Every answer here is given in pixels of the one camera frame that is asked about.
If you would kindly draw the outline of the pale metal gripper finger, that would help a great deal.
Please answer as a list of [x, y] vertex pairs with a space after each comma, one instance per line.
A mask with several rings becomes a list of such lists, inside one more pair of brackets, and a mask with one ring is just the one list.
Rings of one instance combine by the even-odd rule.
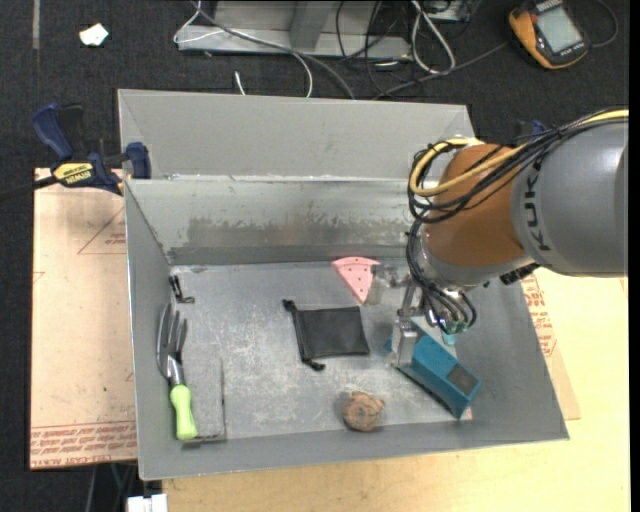
[[392, 365], [396, 368], [411, 364], [416, 344], [416, 329], [412, 325], [398, 325], [392, 335]]

